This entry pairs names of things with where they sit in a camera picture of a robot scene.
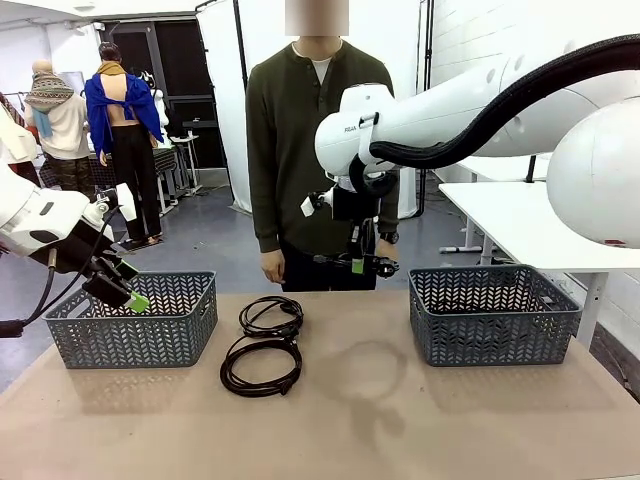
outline neck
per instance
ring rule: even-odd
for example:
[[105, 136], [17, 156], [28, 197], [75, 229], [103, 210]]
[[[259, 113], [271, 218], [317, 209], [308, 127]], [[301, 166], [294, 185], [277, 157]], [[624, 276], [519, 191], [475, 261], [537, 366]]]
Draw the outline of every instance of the neck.
[[333, 57], [341, 46], [340, 37], [300, 37], [296, 42], [300, 55], [317, 62]]

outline bare back of mannequin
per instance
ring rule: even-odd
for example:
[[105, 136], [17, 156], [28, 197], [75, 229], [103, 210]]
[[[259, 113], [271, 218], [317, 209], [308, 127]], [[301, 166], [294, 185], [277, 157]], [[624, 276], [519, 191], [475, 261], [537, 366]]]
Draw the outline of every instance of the bare back of mannequin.
[[[124, 102], [127, 96], [127, 76], [126, 75], [100, 75], [100, 81], [104, 88], [107, 98]], [[127, 120], [124, 116], [124, 108], [120, 105], [108, 105], [109, 121], [112, 127], [128, 127], [131, 125], [139, 125], [140, 122], [133, 116], [135, 120]]]

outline person's hand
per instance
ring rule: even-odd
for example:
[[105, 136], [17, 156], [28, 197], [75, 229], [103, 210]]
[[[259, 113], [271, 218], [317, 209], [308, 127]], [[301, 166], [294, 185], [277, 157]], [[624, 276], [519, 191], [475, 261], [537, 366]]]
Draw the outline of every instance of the person's hand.
[[376, 255], [382, 258], [386, 257], [389, 260], [393, 260], [394, 262], [397, 262], [400, 259], [400, 255], [398, 255], [398, 248], [395, 245], [382, 239], [380, 239], [380, 241], [378, 242]]
[[262, 271], [271, 283], [284, 283], [284, 255], [282, 250], [262, 254]]

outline brown tabletop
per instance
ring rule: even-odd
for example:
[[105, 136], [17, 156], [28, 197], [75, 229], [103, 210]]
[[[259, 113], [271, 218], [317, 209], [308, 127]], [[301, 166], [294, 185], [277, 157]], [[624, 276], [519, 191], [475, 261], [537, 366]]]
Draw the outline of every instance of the brown tabletop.
[[[563, 365], [435, 369], [406, 292], [293, 295], [304, 372], [286, 397], [220, 384], [257, 295], [221, 295], [200, 362], [68, 371], [45, 353], [0, 397], [2, 480], [594, 479], [640, 474], [640, 407], [577, 342]], [[287, 371], [283, 352], [238, 365]]]

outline gray plastic basket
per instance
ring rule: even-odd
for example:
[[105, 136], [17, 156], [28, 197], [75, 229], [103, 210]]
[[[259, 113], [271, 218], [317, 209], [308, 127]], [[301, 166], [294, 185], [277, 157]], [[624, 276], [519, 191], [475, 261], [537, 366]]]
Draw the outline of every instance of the gray plastic basket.
[[218, 322], [215, 273], [145, 272], [131, 281], [142, 314], [78, 290], [45, 316], [67, 368], [195, 365]]
[[564, 361], [582, 309], [523, 265], [409, 272], [411, 327], [432, 366]]

